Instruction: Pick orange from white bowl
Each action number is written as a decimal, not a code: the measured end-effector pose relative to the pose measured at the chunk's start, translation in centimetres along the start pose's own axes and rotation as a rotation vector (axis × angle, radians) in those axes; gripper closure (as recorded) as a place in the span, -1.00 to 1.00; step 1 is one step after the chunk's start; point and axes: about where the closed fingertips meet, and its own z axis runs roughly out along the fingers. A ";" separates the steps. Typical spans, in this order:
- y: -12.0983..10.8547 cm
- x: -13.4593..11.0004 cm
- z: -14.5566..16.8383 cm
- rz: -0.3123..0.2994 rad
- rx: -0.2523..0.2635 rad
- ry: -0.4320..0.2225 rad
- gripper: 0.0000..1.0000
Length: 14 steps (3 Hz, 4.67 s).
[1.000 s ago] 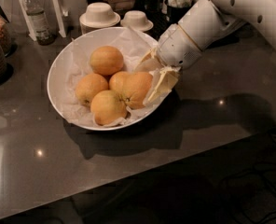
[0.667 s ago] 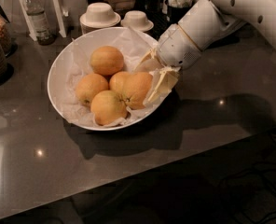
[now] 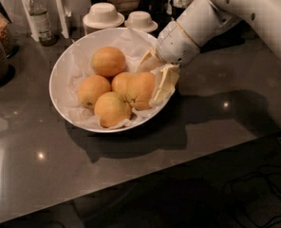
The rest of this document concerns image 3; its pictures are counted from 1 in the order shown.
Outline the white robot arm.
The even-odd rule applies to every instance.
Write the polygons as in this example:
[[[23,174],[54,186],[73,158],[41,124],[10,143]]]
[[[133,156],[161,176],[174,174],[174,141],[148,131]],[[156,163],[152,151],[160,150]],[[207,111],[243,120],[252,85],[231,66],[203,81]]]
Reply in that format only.
[[[138,72],[166,64],[186,66],[209,40],[245,21],[281,61],[281,0],[193,0],[159,33]]]

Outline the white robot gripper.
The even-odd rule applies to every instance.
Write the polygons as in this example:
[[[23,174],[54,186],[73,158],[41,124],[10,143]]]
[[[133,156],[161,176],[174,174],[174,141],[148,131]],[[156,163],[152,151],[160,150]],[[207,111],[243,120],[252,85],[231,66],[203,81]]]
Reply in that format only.
[[[156,75],[151,106],[162,105],[170,99],[179,79],[178,65],[188,65],[198,54],[199,47],[179,23],[172,21],[160,32],[156,45],[144,53],[135,70],[136,73],[153,70]]]

